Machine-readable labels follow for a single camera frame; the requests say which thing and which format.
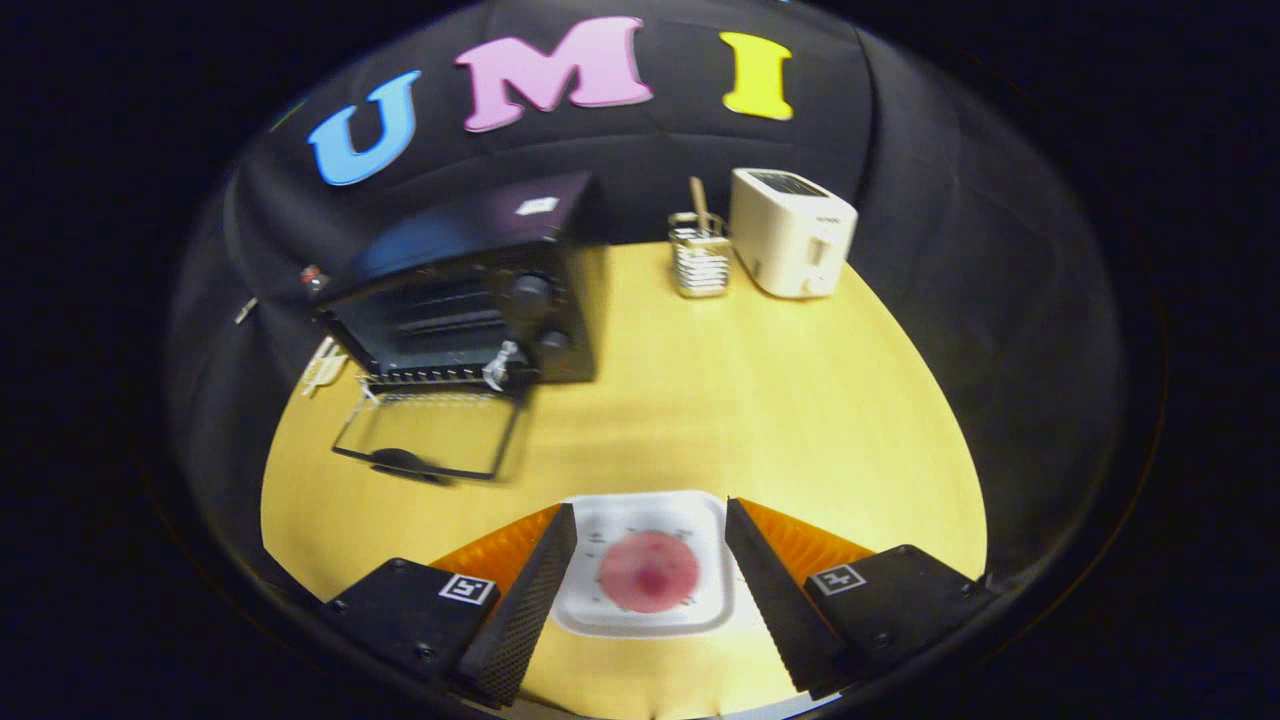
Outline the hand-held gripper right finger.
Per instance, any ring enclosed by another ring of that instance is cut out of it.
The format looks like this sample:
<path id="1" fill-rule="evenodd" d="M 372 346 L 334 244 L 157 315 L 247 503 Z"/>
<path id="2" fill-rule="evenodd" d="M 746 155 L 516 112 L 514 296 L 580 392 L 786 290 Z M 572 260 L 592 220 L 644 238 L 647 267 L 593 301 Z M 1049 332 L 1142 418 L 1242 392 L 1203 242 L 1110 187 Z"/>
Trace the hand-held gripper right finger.
<path id="1" fill-rule="evenodd" d="M 746 498 L 726 503 L 724 542 L 792 684 L 813 700 L 897 671 L 996 598 L 914 544 L 870 551 Z"/>

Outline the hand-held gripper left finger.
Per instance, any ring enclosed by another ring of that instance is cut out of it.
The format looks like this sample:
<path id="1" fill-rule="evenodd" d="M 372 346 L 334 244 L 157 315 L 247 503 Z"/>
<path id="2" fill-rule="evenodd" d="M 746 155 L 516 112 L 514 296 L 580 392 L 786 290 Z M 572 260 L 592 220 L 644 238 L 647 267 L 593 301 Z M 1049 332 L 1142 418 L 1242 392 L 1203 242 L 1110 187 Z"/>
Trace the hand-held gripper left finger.
<path id="1" fill-rule="evenodd" d="M 420 685 L 506 708 L 576 544 L 572 505 L 553 503 L 430 564 L 388 559 L 330 600 L 325 619 Z"/>

